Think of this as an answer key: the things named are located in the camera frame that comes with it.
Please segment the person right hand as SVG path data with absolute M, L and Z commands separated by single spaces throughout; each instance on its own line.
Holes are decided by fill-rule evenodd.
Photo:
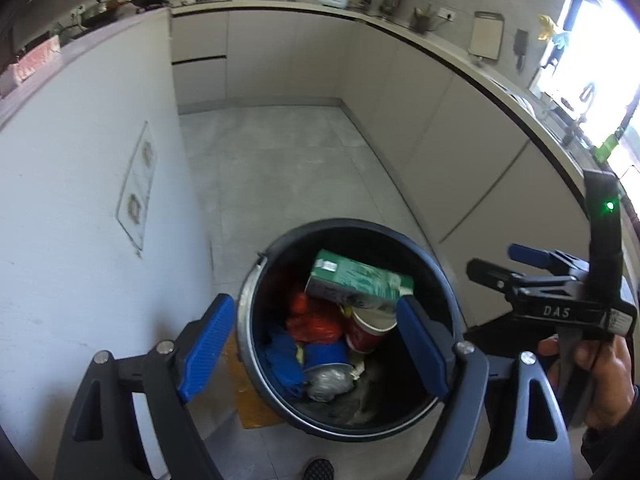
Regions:
M 634 405 L 636 388 L 627 341 L 582 341 L 574 351 L 577 366 L 591 373 L 594 391 L 585 424 L 590 429 L 610 430 L 620 424 Z

